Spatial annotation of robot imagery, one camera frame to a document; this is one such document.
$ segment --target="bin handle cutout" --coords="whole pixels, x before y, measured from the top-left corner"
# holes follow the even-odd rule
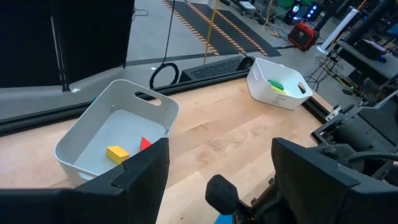
[[[152,105],[155,105],[155,106],[160,106],[162,104],[162,101],[158,97],[149,95],[147,93],[143,93],[141,91],[135,92],[134,95],[139,100],[146,101],[146,102],[148,102],[148,103],[150,103]]]
[[[256,80],[258,80],[257,74],[256,74],[256,70],[253,70],[253,76],[254,76],[254,78],[255,78]]]
[[[90,181],[90,180],[92,180],[92,179],[95,178],[95,177],[93,177],[92,175],[87,175],[87,174],[84,174],[84,173],[81,173],[81,172],[79,172],[78,174],[79,174],[79,176],[80,176],[81,178],[86,179],[87,181]]]
[[[302,82],[299,82],[297,84],[297,87],[299,88],[299,90],[301,91],[302,94],[307,92],[307,89],[305,88],[304,84]]]

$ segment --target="white pillar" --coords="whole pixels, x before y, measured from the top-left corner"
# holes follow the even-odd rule
[[[318,46],[317,49],[324,53],[327,54],[326,48],[335,40],[337,35],[344,29],[344,27],[347,26],[347,24],[354,18],[354,16],[358,13],[359,11],[357,9],[352,9],[346,17],[338,24],[336,29],[329,35],[329,37],[324,41],[324,43],[321,46]]]

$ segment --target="black cable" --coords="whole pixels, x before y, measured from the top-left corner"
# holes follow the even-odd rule
[[[392,161],[398,161],[398,154],[388,153],[388,152],[356,152],[348,157],[346,160],[348,162],[354,162],[360,159],[389,159]]]
[[[319,83],[321,83],[322,81],[324,81],[325,79],[327,79],[331,73],[331,71],[333,71],[333,68],[335,67],[336,63],[333,63],[333,65],[328,68],[328,70],[324,69],[325,74],[324,76],[319,80]]]
[[[173,16],[174,16],[174,7],[175,7],[175,0],[173,0],[172,15],[171,15],[171,18],[170,18],[169,33],[167,34],[166,50],[165,50],[165,53],[164,53],[163,62],[155,70],[155,72],[152,74],[152,76],[150,77],[149,87],[151,89],[154,88],[154,80],[155,80],[156,75],[165,67],[172,67],[174,69],[175,75],[174,75],[173,81],[171,82],[171,85],[177,83],[178,76],[180,75],[180,71],[178,70],[178,67],[177,67],[176,64],[174,64],[174,63],[164,63],[166,61],[166,58],[167,58],[167,50],[169,49],[169,40],[170,40],[170,33],[171,33],[171,30],[172,30],[172,23],[173,23]]]
[[[317,57],[318,61],[320,61],[319,66],[317,69],[315,69],[315,71],[313,71],[311,74],[307,75],[306,77],[304,77],[304,80],[308,83],[314,83],[312,86],[312,89],[314,91],[318,91],[319,90],[319,84],[320,84],[320,76],[322,75],[322,73],[325,71],[327,65],[326,62],[328,61],[328,58],[325,58],[324,61],[321,61],[318,57]],[[321,74],[319,74],[318,78],[313,78],[314,74],[320,69],[323,68],[323,70],[321,71]]]
[[[138,12],[138,11],[144,11],[144,12],[146,12],[146,14],[143,14],[143,15],[140,15],[140,14],[136,14],[136,11]],[[131,21],[134,21],[135,19],[136,19],[136,16],[149,16],[149,11],[148,10],[146,10],[146,9],[138,9],[138,8],[134,8],[134,14],[132,15],[132,20]]]
[[[278,21],[278,19],[274,18],[274,20],[280,24],[280,26],[282,26],[282,24]],[[274,24],[271,24],[270,22],[268,22],[267,25],[264,26],[264,30],[272,36],[275,36],[274,34],[277,34],[277,38],[281,38],[284,41],[286,41],[290,46],[292,45],[290,43],[290,41],[288,40],[288,33],[286,33],[283,29],[281,29],[280,27],[277,27]]]

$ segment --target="floor mat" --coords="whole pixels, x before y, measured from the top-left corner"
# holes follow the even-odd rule
[[[219,10],[219,12],[230,20],[233,24],[238,26],[245,34],[247,34],[253,41],[259,44],[268,54],[268,57],[280,56],[280,53],[271,44],[268,44],[260,35],[248,27],[242,20],[237,18],[232,12]]]
[[[171,9],[172,1],[164,1]],[[175,2],[175,15],[204,44],[206,43],[210,18],[213,13],[206,4]],[[277,49],[268,44],[232,12],[219,10],[212,25],[210,49],[215,54],[229,55],[249,52],[260,52],[266,57],[280,56]]]
[[[165,2],[170,9],[172,1]],[[175,2],[175,16],[180,19],[204,44],[206,44],[209,23],[202,19],[187,3]],[[238,54],[238,50],[219,32],[212,29],[209,49],[219,55]]]

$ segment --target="red block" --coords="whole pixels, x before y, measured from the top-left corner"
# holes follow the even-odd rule
[[[146,138],[141,138],[141,151],[148,148],[152,143],[150,143]]]

